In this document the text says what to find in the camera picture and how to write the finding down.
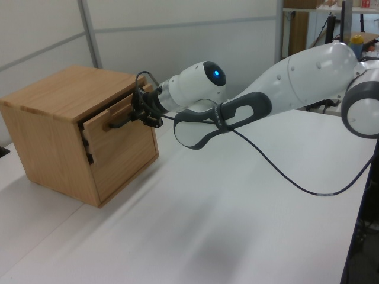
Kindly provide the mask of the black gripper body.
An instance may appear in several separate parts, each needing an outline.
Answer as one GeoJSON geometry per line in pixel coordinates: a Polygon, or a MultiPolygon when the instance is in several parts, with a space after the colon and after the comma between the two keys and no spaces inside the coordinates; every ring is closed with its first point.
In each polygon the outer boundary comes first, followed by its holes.
{"type": "Polygon", "coordinates": [[[143,109],[147,112],[147,114],[151,117],[161,117],[162,111],[159,109],[156,104],[158,101],[158,90],[154,89],[151,92],[144,91],[143,89],[139,89],[139,94],[142,96],[142,105],[143,109]]]}

